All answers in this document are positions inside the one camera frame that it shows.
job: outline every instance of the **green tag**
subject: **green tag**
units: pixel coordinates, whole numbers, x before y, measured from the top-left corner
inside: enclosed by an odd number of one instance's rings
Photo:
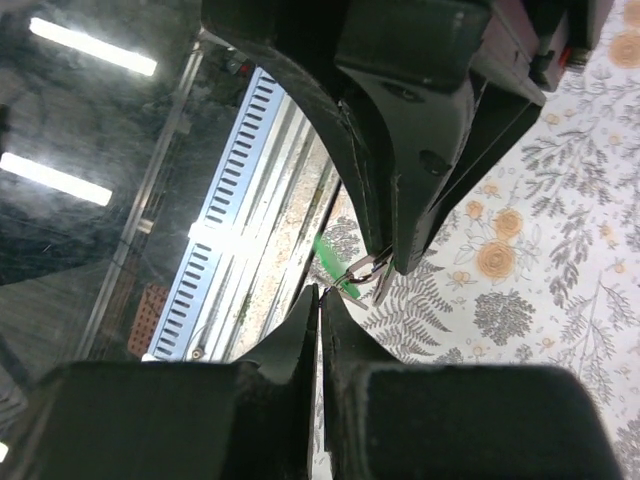
[[[316,238],[313,241],[313,249],[315,250],[316,255],[318,255],[320,263],[334,282],[345,274],[347,267],[344,266],[338,258],[338,255],[336,255],[331,246],[325,242],[320,235],[316,235]],[[353,298],[360,297],[360,292],[356,286],[352,285],[347,280],[340,284],[340,288]]]

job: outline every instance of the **slotted metal rail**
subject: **slotted metal rail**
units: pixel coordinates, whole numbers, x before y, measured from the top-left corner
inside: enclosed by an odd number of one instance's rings
[[[273,78],[256,69],[198,216],[199,226],[211,232],[233,228],[284,96]],[[184,358],[223,253],[215,241],[189,240],[151,341],[149,353],[155,358]]]

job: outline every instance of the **fluorescent light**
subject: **fluorescent light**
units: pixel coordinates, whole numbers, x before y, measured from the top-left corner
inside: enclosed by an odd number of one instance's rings
[[[0,442],[0,463],[4,461],[7,457],[7,453],[9,453],[9,447],[7,447],[4,443]]]
[[[244,256],[250,246],[248,235],[238,235],[230,227],[212,228],[200,222],[191,224],[189,238],[218,252]]]
[[[47,187],[55,188],[83,200],[103,207],[111,200],[111,190],[89,183],[50,167],[32,162],[12,153],[4,153],[0,158],[0,169],[15,173]]]
[[[85,33],[74,32],[67,28],[47,22],[40,18],[32,18],[29,29],[36,35],[40,35],[48,40],[75,48],[81,52],[88,53],[94,57],[101,58],[107,62],[120,65],[143,75],[151,76],[156,70],[158,62],[150,58],[143,57],[137,53],[129,52],[122,48],[115,47]]]
[[[159,362],[160,360],[158,360],[156,357],[154,357],[153,355],[151,355],[150,353],[145,353],[142,356],[142,361],[143,362]]]

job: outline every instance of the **orange pegboard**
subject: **orange pegboard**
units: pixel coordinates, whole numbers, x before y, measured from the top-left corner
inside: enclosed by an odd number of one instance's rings
[[[142,358],[149,350],[168,295],[168,288],[153,284],[147,285],[142,293],[127,345],[129,351],[138,358]]]

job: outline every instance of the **floral tablecloth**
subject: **floral tablecloth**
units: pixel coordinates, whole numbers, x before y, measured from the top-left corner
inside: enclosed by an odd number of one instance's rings
[[[364,255],[344,193],[326,236],[345,261]],[[639,274],[640,0],[629,0],[615,4],[586,72],[566,75],[420,267],[381,307],[349,308],[405,362],[571,370],[626,476],[640,479]]]

